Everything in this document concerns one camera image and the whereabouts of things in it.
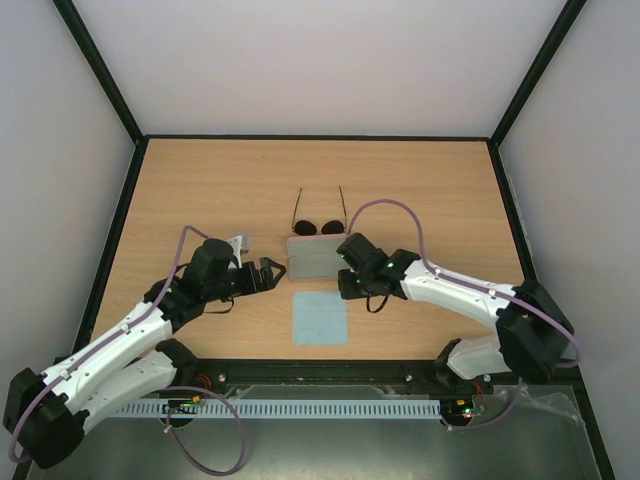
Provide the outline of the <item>pink glasses case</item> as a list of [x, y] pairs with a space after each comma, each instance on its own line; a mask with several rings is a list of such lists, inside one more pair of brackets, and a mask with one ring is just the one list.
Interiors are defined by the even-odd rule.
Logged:
[[295, 236], [286, 241], [287, 272], [292, 281], [336, 280], [348, 264], [337, 253], [345, 234]]

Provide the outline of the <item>light blue cleaning cloth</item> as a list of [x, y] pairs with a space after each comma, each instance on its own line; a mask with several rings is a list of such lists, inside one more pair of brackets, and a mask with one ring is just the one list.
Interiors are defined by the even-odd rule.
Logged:
[[343, 345], [348, 337], [347, 305], [337, 291], [294, 294], [292, 340], [295, 345]]

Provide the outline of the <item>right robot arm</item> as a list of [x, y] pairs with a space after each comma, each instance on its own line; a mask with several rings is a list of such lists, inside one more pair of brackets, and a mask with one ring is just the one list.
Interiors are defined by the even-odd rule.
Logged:
[[338, 273], [345, 300], [374, 297], [433, 304], [490, 330], [477, 339], [453, 339], [433, 362], [433, 377], [455, 392], [469, 381], [511, 372], [528, 383], [546, 383], [558, 368], [572, 368], [567, 350], [574, 328], [548, 291], [535, 280], [520, 285], [481, 281], [404, 249], [387, 255], [354, 233], [336, 250], [346, 266]]

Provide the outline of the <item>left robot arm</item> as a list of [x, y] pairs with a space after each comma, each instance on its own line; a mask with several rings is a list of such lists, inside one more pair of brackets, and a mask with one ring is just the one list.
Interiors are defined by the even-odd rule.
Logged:
[[241, 237], [205, 240], [106, 333], [41, 373], [16, 374], [2, 423], [12, 447], [23, 449], [17, 460], [53, 467], [121, 407], [168, 387], [190, 387], [198, 359], [175, 333], [209, 303], [270, 291], [286, 272], [268, 257], [243, 261], [242, 243]]

